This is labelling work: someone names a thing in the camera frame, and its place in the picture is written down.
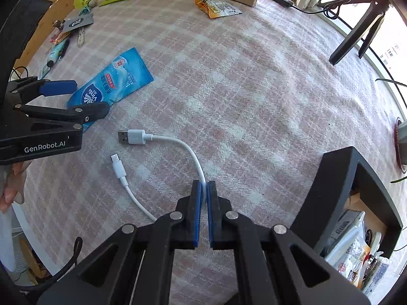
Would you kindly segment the left hand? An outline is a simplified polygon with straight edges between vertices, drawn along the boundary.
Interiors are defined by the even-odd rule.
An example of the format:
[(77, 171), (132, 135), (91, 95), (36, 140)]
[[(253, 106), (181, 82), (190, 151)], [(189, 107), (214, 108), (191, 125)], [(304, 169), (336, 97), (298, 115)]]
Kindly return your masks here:
[(12, 165), (5, 181), (1, 183), (1, 212), (4, 214), (16, 202), (22, 205), (25, 201), (24, 187), (26, 170), (31, 160)]

